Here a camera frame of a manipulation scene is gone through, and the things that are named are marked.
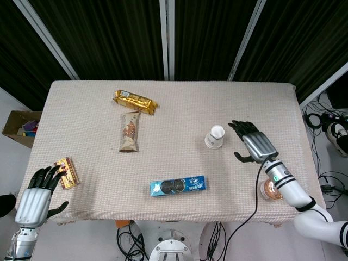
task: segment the blue oreo package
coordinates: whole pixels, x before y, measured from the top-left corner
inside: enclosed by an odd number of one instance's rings
[[[150,182],[151,196],[162,196],[205,189],[206,180],[204,176]]]

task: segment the shoe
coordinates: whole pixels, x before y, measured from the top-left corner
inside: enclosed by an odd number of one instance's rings
[[[334,122],[327,128],[327,137],[335,146],[337,152],[342,156],[348,157],[348,129],[341,123]]]

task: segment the gold snack package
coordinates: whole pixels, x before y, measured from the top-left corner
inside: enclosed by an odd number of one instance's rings
[[[151,99],[122,90],[118,90],[115,93],[114,101],[122,106],[139,110],[150,115],[155,113],[156,107],[158,106],[158,104]]]
[[[122,113],[121,147],[120,152],[139,151],[136,139],[138,138],[139,112]]]
[[[60,178],[60,184],[63,189],[71,189],[80,183],[69,157],[57,160],[54,166],[58,165],[60,165],[60,168],[57,170],[57,173],[66,171],[66,174]]]

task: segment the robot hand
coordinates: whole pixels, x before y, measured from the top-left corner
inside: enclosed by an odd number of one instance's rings
[[[48,210],[51,196],[57,186],[59,179],[66,172],[53,175],[60,166],[47,167],[38,170],[32,177],[28,188],[24,191],[18,207],[15,222],[22,227],[40,227],[46,219],[62,212],[68,205],[65,201],[60,207]]]
[[[250,156],[242,157],[238,152],[234,152],[239,161],[243,163],[256,161],[261,164],[267,158],[275,159],[278,156],[277,150],[266,135],[251,122],[232,121],[228,125],[234,129],[250,153]]]

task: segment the cardboard box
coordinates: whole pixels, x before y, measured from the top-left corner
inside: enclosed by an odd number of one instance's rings
[[[7,119],[6,125],[2,130],[2,134],[27,146],[28,148],[33,147],[35,137],[19,136],[17,132],[23,124],[28,121],[40,121],[41,111],[21,111],[13,110]]]

